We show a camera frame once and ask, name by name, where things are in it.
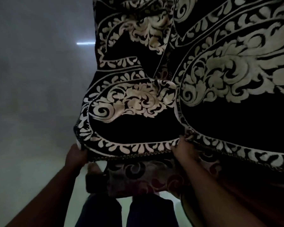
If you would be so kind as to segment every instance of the pant leg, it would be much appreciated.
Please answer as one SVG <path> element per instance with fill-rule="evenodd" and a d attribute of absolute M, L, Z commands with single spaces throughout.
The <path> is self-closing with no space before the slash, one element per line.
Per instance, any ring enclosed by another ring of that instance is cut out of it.
<path fill-rule="evenodd" d="M 122 227 L 122 207 L 107 194 L 90 195 L 75 227 Z"/>
<path fill-rule="evenodd" d="M 179 227 L 171 200 L 155 194 L 137 197 L 130 205 L 127 227 Z"/>

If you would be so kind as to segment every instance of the hand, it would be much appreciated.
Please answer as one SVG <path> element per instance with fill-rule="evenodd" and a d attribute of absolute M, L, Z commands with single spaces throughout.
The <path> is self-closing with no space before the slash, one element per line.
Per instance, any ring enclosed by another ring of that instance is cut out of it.
<path fill-rule="evenodd" d="M 87 163 L 87 150 L 79 150 L 73 144 L 66 155 L 64 167 L 70 170 L 81 169 Z"/>
<path fill-rule="evenodd" d="M 199 158 L 198 151 L 195 149 L 194 145 L 187 142 L 184 136 L 180 136 L 180 140 L 177 146 L 171 146 L 176 159 L 184 167 L 186 164 L 195 162 Z"/>

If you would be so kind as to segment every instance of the light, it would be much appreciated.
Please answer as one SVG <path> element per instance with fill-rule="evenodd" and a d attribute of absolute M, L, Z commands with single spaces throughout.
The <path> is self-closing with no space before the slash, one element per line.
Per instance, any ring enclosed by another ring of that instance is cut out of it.
<path fill-rule="evenodd" d="M 94 45 L 95 41 L 77 42 L 77 45 Z"/>

